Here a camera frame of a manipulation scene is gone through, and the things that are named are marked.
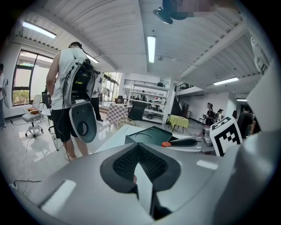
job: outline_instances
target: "floor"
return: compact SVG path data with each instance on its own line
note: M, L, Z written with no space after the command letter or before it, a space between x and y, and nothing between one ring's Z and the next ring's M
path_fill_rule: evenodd
M88 144L90 153L94 153L99 149L116 131L116 124L109 124L106 121L106 114L101 113L104 120L102 124L97 124L97 136ZM50 174L56 172L69 162L65 159L66 153L60 140L58 140L58 149L54 145L51 134L48 132L48 120L40 121L38 125L43 128L44 133L41 133L36 138L31 134L25 136L25 131L30 124L25 123L21 118L13 119L14 124L7 122L7 127L0 131L0 164L1 170L6 176L8 183L13 183L15 180L32 180L41 181L46 179ZM168 125L150 123L146 121L136 121L137 125L142 128L158 126L172 131L172 127ZM173 133L186 136L198 136L202 131L203 125L198 125L195 121L190 120L190 126L184 129L177 127ZM77 145L74 141L76 155L81 156ZM39 183L17 182L17 189L28 197L32 190Z

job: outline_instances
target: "shelf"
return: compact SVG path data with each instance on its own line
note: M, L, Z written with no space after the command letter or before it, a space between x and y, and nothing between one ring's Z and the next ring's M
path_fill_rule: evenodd
M154 104L154 105L160 105L160 106L166 106L166 105L162 105L162 104L155 103L155 102L145 102L145 101L136 100L136 99L130 99L130 101L134 101L134 102L143 102L143 103L147 103L147 104Z
M155 113L155 114L159 114L159 115L164 115L163 112L158 112L158 111L154 111L154 110L151 110L151 109L144 109L146 112L149 112L149 113Z
M140 83L134 83L135 87L146 87L146 88L151 88L155 90L160 90L160 91L168 91L168 88L165 87L159 87L159 86L152 86L152 85L147 85L147 84L140 84Z
M150 94L150 93L141 92L141 91L132 91L132 92L133 93L138 93L138 94L150 95L150 96L153 96L153 97L167 98L165 96L161 96L161 95L157 95L157 94Z
M146 118L146 116L143 116L142 120L147 120L147 121L155 122L155 123L163 123L163 121L161 119L153 118L153 119L150 120L150 119Z

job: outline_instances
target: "white shelving unit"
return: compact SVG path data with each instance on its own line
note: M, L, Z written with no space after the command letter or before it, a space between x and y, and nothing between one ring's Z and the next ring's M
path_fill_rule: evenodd
M146 92L141 92L141 91L135 91L135 87L145 87L145 88L149 88L151 89L150 93ZM164 91L166 94L160 95L159 91ZM129 97L128 97L128 101L132 101L132 102L144 102L147 104L152 104L152 105L159 105L162 108L163 112L158 112L158 111L154 111L152 109L145 109L145 112L148 113L153 113L153 114L157 114L157 115L161 115L161 118L153 118L153 119L148 119L146 118L146 116L143 116L142 119L143 120L147 120L147 121L151 121L151 122L155 122L155 123L163 123L163 115L164 115L164 110L166 105L163 103L166 101L166 99L168 98L168 88L165 87L158 87L158 86L152 86L152 85L147 85L147 84L138 84L138 83L132 83L131 84L131 88L130 88L130 93L129 93ZM133 94L143 94L143 95L147 95L147 99L149 99L149 97L158 97L158 98L162 98L162 100L160 99L151 99L152 102L145 102L145 101L141 101L141 100L135 100L135 99L131 99L131 96Z

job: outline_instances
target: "white office chair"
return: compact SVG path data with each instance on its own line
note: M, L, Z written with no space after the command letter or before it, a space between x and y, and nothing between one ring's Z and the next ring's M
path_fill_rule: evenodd
M40 127L39 125L34 126L34 121L35 120L40 120L43 118L43 114L40 112L40 100L41 100L41 95L37 94L33 100L33 104L31 107L24 108L25 115L22 116L22 119L27 122L31 123L32 126L30 126L27 131L25 132L25 136L27 137L27 133L30 132L34 137L40 133L40 131L43 132L43 128Z

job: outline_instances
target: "wall light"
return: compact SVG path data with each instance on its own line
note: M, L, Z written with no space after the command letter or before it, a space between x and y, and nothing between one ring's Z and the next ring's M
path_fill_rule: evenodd
M239 80L239 79L237 77L234 77L234 78L230 78L230 79L227 79L227 80L222 80L222 81L219 81L219 82L215 82L214 85L230 83L230 82L237 81L237 80Z
M29 28L29 29L32 29L32 30L35 30L39 33L42 33L42 34L45 34L47 35L48 37L50 38L55 38L56 37L56 34L42 28L42 27L39 27L35 24L32 24L32 23L29 23L29 22L23 22L22 26L26 27L26 28Z
M99 63L99 61L96 60L96 59L94 59L92 56L89 56L88 54L86 54L86 56L87 56L90 60L92 60L93 62Z
M154 63L156 36L148 35L148 61Z

